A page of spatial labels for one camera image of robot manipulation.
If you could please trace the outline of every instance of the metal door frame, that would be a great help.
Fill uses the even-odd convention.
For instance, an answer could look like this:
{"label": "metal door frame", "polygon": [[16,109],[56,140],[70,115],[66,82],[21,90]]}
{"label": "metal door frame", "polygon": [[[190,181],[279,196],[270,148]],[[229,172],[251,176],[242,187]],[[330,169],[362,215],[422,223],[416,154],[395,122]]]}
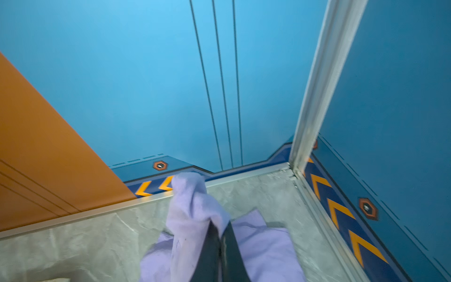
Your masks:
{"label": "metal door frame", "polygon": [[332,99],[368,0],[329,0],[304,93],[290,167],[303,171]]}

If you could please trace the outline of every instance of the vertical groove line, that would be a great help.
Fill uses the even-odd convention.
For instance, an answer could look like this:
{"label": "vertical groove line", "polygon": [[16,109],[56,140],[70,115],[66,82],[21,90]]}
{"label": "vertical groove line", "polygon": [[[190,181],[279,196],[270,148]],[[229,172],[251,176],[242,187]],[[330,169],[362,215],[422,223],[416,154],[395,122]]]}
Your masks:
{"label": "vertical groove line", "polygon": [[74,207],[73,205],[71,205],[69,202],[67,202],[66,200],[64,200],[63,198],[61,198],[60,196],[58,196],[57,194],[53,193],[52,191],[48,190],[46,187],[42,186],[41,184],[37,183],[36,181],[34,181],[33,179],[31,179],[30,177],[26,176],[25,174],[21,173],[20,171],[18,171],[17,169],[15,169],[14,167],[10,166],[9,164],[7,164],[5,161],[0,159],[0,162],[4,163],[6,166],[9,166],[11,169],[13,169],[14,171],[18,172],[20,175],[22,175],[23,177],[27,178],[28,180],[30,180],[31,182],[33,182],[34,184],[42,187],[45,191],[49,192],[50,194],[54,195],[55,197],[57,197],[58,199],[60,199],[61,201],[65,202],[66,204],[68,204],[69,206],[73,207],[74,209],[78,210],[80,212],[80,210],[76,207]]}
{"label": "vertical groove line", "polygon": [[7,176],[6,174],[4,174],[4,173],[3,173],[3,172],[1,172],[1,171],[0,171],[0,175],[3,175],[4,177],[8,178],[9,180],[11,180],[11,181],[13,181],[13,182],[15,182],[15,183],[19,184],[19,185],[20,185],[20,186],[22,186],[23,188],[25,188],[25,189],[27,189],[28,191],[30,191],[30,192],[32,192],[32,193],[34,193],[34,194],[35,194],[36,196],[38,196],[38,197],[40,197],[40,198],[44,199],[45,201],[47,201],[47,202],[49,202],[49,203],[51,203],[51,204],[55,205],[56,207],[58,207],[58,208],[62,209],[62,210],[63,210],[63,211],[65,211],[65,212],[67,212],[68,214],[71,214],[70,212],[66,211],[65,209],[63,209],[63,208],[62,208],[62,207],[60,207],[59,205],[55,204],[54,202],[50,201],[49,199],[47,199],[47,198],[44,198],[43,196],[41,196],[40,194],[38,194],[38,193],[37,193],[36,191],[34,191],[33,189],[30,189],[30,188],[28,188],[27,186],[25,186],[25,185],[23,185],[22,183],[20,183],[20,182],[16,181],[16,180],[15,180],[15,179],[13,179],[12,177],[9,177],[9,176]]}
{"label": "vertical groove line", "polygon": [[236,93],[238,98],[239,150],[241,151],[241,166],[243,166],[243,139],[241,137],[241,106],[239,103],[238,51],[236,49],[235,0],[232,0],[232,6],[233,6],[233,35],[235,37]]}
{"label": "vertical groove line", "polygon": [[200,64],[202,66],[202,72],[203,72],[203,80],[205,82],[205,89],[207,91],[208,105],[210,106],[210,114],[212,116],[213,131],[215,132],[216,147],[218,148],[219,163],[221,164],[221,170],[223,171],[224,168],[222,166],[221,152],[219,151],[218,134],[216,133],[216,125],[215,125],[215,119],[213,117],[212,102],[210,101],[210,93],[208,91],[207,77],[205,75],[205,68],[203,66],[202,52],[200,50],[199,34],[197,32],[196,18],[194,16],[194,9],[193,9],[193,2],[192,2],[192,0],[189,0],[189,5],[191,6],[191,14],[193,15],[194,31],[196,32],[196,39],[197,39],[198,48],[199,48]]}
{"label": "vertical groove line", "polygon": [[33,201],[33,200],[31,200],[31,199],[25,197],[25,196],[22,195],[22,194],[17,193],[16,191],[12,190],[11,188],[9,188],[9,187],[7,187],[7,186],[1,184],[1,183],[0,183],[0,186],[5,187],[5,188],[8,189],[9,191],[11,191],[11,192],[13,192],[13,193],[19,195],[20,197],[22,197],[22,198],[24,198],[24,199],[27,199],[28,201],[30,201],[30,202],[32,202],[32,203],[34,203],[34,204],[40,206],[40,207],[43,208],[44,210],[46,210],[46,211],[48,211],[48,212],[51,212],[52,214],[56,215],[57,217],[60,217],[59,215],[57,215],[57,214],[54,213],[53,211],[49,210],[48,208],[41,206],[40,204],[38,204],[38,203],[36,203],[35,201]]}
{"label": "vertical groove line", "polygon": [[221,50],[219,48],[219,35],[218,35],[218,24],[216,22],[215,0],[212,0],[212,6],[213,6],[213,18],[215,19],[216,45],[218,46],[219,71],[221,73],[222,97],[224,98],[225,122],[227,124],[227,136],[229,138],[230,161],[233,168],[232,144],[230,142],[229,117],[227,115],[226,91],[224,90],[224,76],[222,74]]}

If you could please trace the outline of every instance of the metal threshold strip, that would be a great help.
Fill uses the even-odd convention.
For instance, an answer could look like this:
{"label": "metal threshold strip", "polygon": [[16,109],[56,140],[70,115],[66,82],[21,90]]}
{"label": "metal threshold strip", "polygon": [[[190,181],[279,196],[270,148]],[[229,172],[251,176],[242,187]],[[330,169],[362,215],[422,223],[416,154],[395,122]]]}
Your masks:
{"label": "metal threshold strip", "polygon": [[[277,165],[273,165],[273,166],[267,166],[264,168],[256,169],[253,171],[247,171],[247,172],[207,181],[205,184],[208,188],[208,187],[212,187],[212,186],[216,186],[216,185],[220,185],[220,184],[224,184],[224,183],[228,183],[228,182],[232,182],[232,181],[241,180],[241,179],[252,177],[252,176],[258,176],[258,175],[267,174],[267,173],[274,172],[274,171],[287,170],[287,169],[289,169],[289,166],[288,166],[288,163],[285,162],[285,163],[281,163],[281,164],[277,164]],[[6,239],[6,238],[9,238],[12,236],[22,235],[22,234],[42,230],[42,229],[55,227],[58,225],[63,225],[63,224],[67,224],[67,223],[71,223],[71,222],[75,222],[75,221],[80,221],[83,219],[88,219],[91,217],[96,217],[96,216],[106,214],[106,213],[117,212],[122,209],[136,207],[136,206],[139,206],[142,204],[146,204],[146,203],[150,203],[150,202],[157,201],[160,199],[172,197],[173,195],[174,194],[172,193],[172,191],[166,191],[163,193],[158,193],[158,194],[147,196],[147,197],[133,199],[133,200],[121,202],[121,203],[115,203],[113,205],[108,205],[108,206],[101,207],[101,208],[95,208],[95,209],[91,209],[88,211],[67,215],[64,217],[58,217],[58,218],[46,220],[43,222],[37,222],[34,224],[29,224],[29,225],[22,226],[22,227],[17,227],[17,228],[1,231],[0,232],[0,240]]]}

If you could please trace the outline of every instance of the yellow chevron arrow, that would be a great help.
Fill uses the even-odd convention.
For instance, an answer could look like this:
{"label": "yellow chevron arrow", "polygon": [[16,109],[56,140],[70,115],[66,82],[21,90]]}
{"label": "yellow chevron arrow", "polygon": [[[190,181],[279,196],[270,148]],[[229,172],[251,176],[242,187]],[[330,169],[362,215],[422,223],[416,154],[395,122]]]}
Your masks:
{"label": "yellow chevron arrow", "polygon": [[335,210],[339,210],[342,213],[344,213],[345,215],[355,219],[355,217],[352,215],[351,211],[349,211],[349,209],[347,207],[344,207],[344,206],[340,205],[339,203],[332,201],[329,198],[327,199],[327,202],[329,203],[329,210],[331,211],[331,219],[334,222],[334,224],[338,230],[340,230],[340,227],[338,226],[337,214],[336,214]]}
{"label": "yellow chevron arrow", "polygon": [[135,195],[144,196],[144,197],[152,195],[152,194],[144,192],[147,189],[147,187],[149,187],[150,183],[151,183],[151,181],[146,181],[146,182],[141,183],[138,190],[136,190]]}
{"label": "yellow chevron arrow", "polygon": [[388,261],[384,258],[381,251],[379,251],[375,246],[368,243],[368,241],[364,240],[359,235],[355,234],[351,230],[349,230],[349,236],[351,237],[352,249],[354,250],[354,255],[357,260],[360,262],[360,265],[364,267],[364,261],[362,260],[362,254],[360,253],[359,245],[365,247],[367,250],[375,254],[378,258],[388,263]]}
{"label": "yellow chevron arrow", "polygon": [[160,185],[160,187],[158,187],[158,189],[165,190],[165,191],[171,191],[172,188],[171,188],[171,187],[168,187],[168,185],[169,185],[169,183],[171,182],[171,180],[172,180],[173,177],[174,177],[173,175],[168,176],[168,177],[165,179],[165,181]]}
{"label": "yellow chevron arrow", "polygon": [[318,190],[318,183],[324,184],[329,187],[332,187],[332,186],[329,184],[329,182],[325,178],[316,176],[314,174],[310,174],[310,176],[312,177],[313,190],[315,191],[315,194],[318,197],[318,199],[321,200],[321,197],[319,195],[319,190]]}

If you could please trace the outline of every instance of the hexagonal emblem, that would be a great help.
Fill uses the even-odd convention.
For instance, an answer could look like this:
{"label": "hexagonal emblem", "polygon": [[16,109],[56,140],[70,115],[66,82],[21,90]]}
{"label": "hexagonal emblem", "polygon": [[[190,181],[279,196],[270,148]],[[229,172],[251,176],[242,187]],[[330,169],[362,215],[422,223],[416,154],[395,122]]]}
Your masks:
{"label": "hexagonal emblem", "polygon": [[359,208],[367,219],[378,220],[377,208],[368,198],[359,198]]}
{"label": "hexagonal emblem", "polygon": [[158,171],[163,171],[166,168],[168,168],[168,164],[164,161],[157,161],[153,163],[153,168],[155,168]]}

